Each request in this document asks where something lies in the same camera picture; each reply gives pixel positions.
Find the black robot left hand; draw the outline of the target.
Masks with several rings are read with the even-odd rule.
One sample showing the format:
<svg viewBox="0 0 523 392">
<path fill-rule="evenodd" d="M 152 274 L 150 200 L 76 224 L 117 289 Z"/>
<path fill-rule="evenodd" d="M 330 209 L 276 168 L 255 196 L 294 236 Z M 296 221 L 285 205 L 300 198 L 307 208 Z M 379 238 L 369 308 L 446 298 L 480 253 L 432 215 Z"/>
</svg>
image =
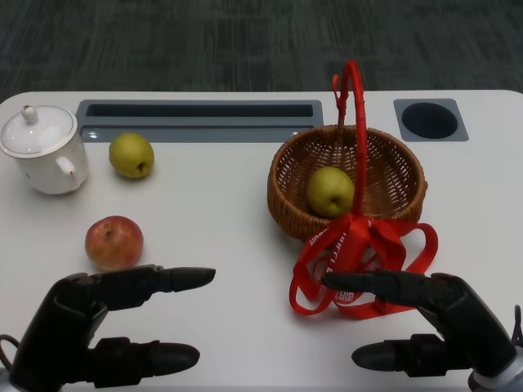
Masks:
<svg viewBox="0 0 523 392">
<path fill-rule="evenodd" d="M 17 347 L 11 386 L 20 391 L 59 391 L 77 382 L 120 387 L 192 368 L 200 352 L 191 345 L 133 343 L 126 337 L 104 338 L 94 348 L 89 344 L 110 311 L 138 308 L 157 292 L 203 287 L 215 274 L 210 268 L 145 265 L 57 281 Z"/>
</svg>

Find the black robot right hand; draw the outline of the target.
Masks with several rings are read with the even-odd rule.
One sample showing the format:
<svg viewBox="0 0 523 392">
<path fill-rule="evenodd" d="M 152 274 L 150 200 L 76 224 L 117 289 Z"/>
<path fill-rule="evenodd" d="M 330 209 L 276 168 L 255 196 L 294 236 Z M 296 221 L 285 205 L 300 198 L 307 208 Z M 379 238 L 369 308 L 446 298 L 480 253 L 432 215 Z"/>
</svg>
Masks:
<svg viewBox="0 0 523 392">
<path fill-rule="evenodd" d="M 355 350 L 361 368 L 443 376 L 472 369 L 497 376 L 516 359 L 516 346 L 492 311 L 461 278 L 384 270 L 366 274 L 327 273 L 322 283 L 343 292 L 370 292 L 393 305 L 414 307 L 437 331 L 408 340 L 388 340 Z"/>
</svg>

